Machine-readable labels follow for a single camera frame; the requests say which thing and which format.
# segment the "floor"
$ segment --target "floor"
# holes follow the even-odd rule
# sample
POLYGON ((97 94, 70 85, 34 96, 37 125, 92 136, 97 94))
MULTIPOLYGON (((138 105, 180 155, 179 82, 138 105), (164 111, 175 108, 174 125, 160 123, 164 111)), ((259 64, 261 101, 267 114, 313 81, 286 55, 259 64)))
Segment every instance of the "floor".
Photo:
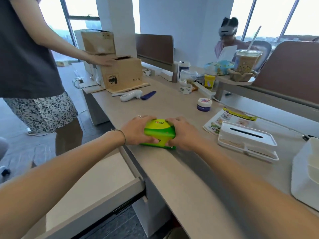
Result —
MULTIPOLYGON (((62 83, 74 102, 79 113, 79 121, 83 130, 82 144, 91 141, 112 128, 110 122, 93 126, 82 97, 82 91, 76 89, 72 80, 75 78, 72 66, 59 68, 62 83)), ((32 161, 36 165, 45 163, 55 156, 55 134, 42 137, 27 136, 24 125, 10 110, 7 104, 0 98, 0 136, 8 140, 10 147, 5 157, 0 161, 0 166, 6 165, 11 169, 11 175, 2 179, 3 183, 15 176, 25 173, 31 166, 32 161)), ((153 239, 165 236, 168 229, 163 228, 153 239)), ((130 206, 118 215, 114 215, 105 222, 92 229, 81 239, 118 239, 118 238, 147 238, 144 230, 130 206)))

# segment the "floral shorts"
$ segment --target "floral shorts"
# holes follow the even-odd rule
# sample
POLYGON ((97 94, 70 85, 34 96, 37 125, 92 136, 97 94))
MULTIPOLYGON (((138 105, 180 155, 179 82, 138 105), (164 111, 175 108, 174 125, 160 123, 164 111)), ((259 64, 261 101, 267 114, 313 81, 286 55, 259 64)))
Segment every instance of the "floral shorts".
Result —
POLYGON ((78 116, 68 93, 58 96, 21 99, 3 98, 12 112, 26 124, 31 132, 55 132, 78 116))

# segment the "thin bracelet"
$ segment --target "thin bracelet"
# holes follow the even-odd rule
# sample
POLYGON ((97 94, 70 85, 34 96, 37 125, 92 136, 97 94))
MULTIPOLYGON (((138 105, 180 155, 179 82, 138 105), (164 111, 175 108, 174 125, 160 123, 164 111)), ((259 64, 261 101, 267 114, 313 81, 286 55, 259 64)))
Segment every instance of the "thin bracelet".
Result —
POLYGON ((123 145, 125 145, 126 144, 126 137, 125 137, 124 132, 122 132, 120 129, 114 129, 112 131, 120 131, 123 134, 123 136, 124 136, 124 144, 123 145))

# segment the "dark gray shirt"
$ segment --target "dark gray shirt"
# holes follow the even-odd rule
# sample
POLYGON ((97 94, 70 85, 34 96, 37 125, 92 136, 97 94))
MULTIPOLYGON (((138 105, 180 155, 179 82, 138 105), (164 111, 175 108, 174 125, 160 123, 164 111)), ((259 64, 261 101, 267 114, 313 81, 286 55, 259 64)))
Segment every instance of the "dark gray shirt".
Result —
POLYGON ((36 44, 9 0, 0 0, 0 97, 42 98, 64 92, 53 55, 36 44))

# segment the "green tissue pack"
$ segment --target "green tissue pack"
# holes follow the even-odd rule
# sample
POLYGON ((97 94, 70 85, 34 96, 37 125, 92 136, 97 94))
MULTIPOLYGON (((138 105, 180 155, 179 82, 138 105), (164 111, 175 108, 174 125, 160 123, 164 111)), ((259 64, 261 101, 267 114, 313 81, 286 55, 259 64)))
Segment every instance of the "green tissue pack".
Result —
POLYGON ((169 124, 164 119, 155 119, 149 121, 145 128, 144 134, 147 136, 155 137, 159 140, 159 143, 142 143, 142 145, 160 147, 166 149, 176 149, 176 147, 168 147, 165 144, 175 137, 175 127, 169 124))

